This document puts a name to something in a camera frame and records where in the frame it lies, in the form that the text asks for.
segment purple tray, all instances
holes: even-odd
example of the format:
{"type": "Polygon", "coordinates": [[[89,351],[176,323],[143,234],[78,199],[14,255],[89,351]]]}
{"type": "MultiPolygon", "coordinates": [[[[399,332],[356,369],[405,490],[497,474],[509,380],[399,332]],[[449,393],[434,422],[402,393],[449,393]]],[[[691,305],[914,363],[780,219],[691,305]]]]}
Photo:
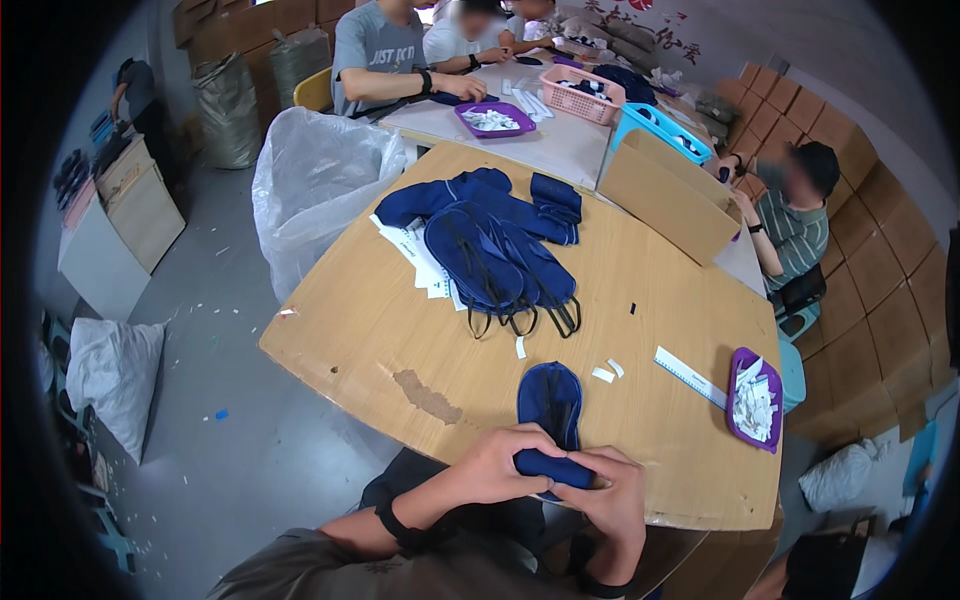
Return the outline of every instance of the purple tray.
{"type": "Polygon", "coordinates": [[[524,135],[537,129],[537,124],[531,121],[530,117],[528,117],[523,110],[509,102],[470,102],[454,108],[453,111],[457,113],[457,117],[463,121],[464,126],[467,127],[470,133],[473,133],[477,137],[513,137],[515,135],[524,135]],[[516,123],[520,125],[520,129],[506,130],[503,132],[481,132],[480,130],[476,130],[463,115],[464,112],[467,112],[471,108],[480,108],[484,111],[496,110],[500,114],[505,114],[515,120],[516,123]]]}
{"type": "Polygon", "coordinates": [[[584,64],[582,62],[577,62],[576,60],[570,60],[567,57],[554,57],[553,61],[556,64],[565,64],[566,66],[572,66],[575,69],[584,68],[584,64]]]}
{"type": "Polygon", "coordinates": [[[760,374],[766,375],[770,381],[770,392],[775,394],[774,404],[777,405],[777,413],[774,414],[774,424],[770,428],[770,439],[766,442],[758,442],[747,434],[740,431],[740,428],[733,422],[733,403],[736,400],[736,368],[741,362],[746,365],[752,365],[759,356],[754,354],[749,348],[737,348],[733,351],[733,366],[730,373],[730,392],[727,394],[727,426],[733,432],[734,436],[740,438],[749,445],[764,449],[771,454],[777,454],[777,443],[780,442],[780,428],[783,425],[783,382],[780,381],[780,374],[770,366],[767,361],[763,361],[760,368],[760,374]]]}

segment green striped shirt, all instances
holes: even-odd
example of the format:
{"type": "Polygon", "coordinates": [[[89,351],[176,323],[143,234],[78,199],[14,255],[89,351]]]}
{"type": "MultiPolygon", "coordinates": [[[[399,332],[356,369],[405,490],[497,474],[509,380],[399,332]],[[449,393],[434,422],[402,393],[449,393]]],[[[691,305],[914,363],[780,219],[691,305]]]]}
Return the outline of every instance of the green striped shirt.
{"type": "Polygon", "coordinates": [[[783,275],[763,275],[767,292],[774,292],[823,258],[828,239],[827,201],[824,200],[823,208],[795,210],[783,195],[783,172],[779,166],[758,160],[756,174],[767,186],[767,192],[756,202],[756,214],[783,267],[783,275]]]}

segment ruler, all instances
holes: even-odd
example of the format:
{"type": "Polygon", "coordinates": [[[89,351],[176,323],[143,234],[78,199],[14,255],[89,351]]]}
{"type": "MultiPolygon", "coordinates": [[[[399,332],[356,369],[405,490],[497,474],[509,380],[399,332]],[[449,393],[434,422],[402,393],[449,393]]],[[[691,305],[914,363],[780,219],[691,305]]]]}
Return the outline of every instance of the ruler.
{"type": "Polygon", "coordinates": [[[654,362],[672,372],[693,391],[716,404],[720,410],[727,410],[727,393],[710,383],[706,377],[688,367],[682,360],[657,346],[654,362]]]}

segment yellow chair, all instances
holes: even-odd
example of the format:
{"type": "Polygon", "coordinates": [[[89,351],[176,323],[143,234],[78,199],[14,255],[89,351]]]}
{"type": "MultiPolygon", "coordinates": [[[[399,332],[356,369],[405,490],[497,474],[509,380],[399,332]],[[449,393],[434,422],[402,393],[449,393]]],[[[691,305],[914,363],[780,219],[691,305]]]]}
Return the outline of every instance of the yellow chair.
{"type": "Polygon", "coordinates": [[[333,96],[330,94],[330,74],[333,67],[327,67],[320,73],[306,78],[294,89],[294,106],[323,112],[333,108],[333,96]]]}

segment wooden table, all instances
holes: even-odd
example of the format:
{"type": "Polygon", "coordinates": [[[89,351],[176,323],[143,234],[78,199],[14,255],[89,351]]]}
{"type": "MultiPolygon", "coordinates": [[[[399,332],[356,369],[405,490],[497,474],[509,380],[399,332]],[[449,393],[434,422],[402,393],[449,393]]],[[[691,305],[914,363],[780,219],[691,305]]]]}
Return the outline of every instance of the wooden table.
{"type": "MultiPolygon", "coordinates": [[[[540,53],[538,58],[545,61],[544,66],[552,66],[547,58],[549,56],[540,53]]],[[[500,102],[519,106],[516,98],[500,93],[500,82],[509,79],[516,84],[521,78],[527,77],[530,85],[526,89],[533,90],[540,87],[539,77],[545,72],[516,60],[508,60],[470,75],[486,82],[488,93],[499,96],[500,102]]],[[[555,108],[552,110],[556,116],[540,121],[535,132],[499,139],[474,137],[453,113],[453,108],[429,100],[400,108],[384,117],[380,126],[400,130],[407,144],[408,167],[422,154],[420,148],[432,148],[442,141],[454,141],[564,180],[580,191],[596,189],[600,165],[610,142],[611,128],[555,108]]]]}
{"type": "MultiPolygon", "coordinates": [[[[529,202],[532,171],[443,143],[388,192],[495,167],[529,202]]],[[[455,462],[483,430],[516,423],[521,376],[560,361],[583,384],[583,447],[612,444],[647,467],[647,521],[711,530],[767,529],[780,454],[739,441],[725,414],[654,363],[663,346],[723,390],[732,352],[745,346],[780,368],[773,309],[719,267],[701,268],[640,221],[583,198],[581,243],[547,244],[577,279],[583,326],[562,340],[549,321],[525,338],[492,325],[480,341],[450,299],[428,300],[414,268],[368,216],[341,235],[284,304],[260,347],[295,377],[415,450],[455,462]],[[631,314],[631,304],[636,304],[631,314]],[[594,367],[619,363],[607,383],[594,367]]]]}

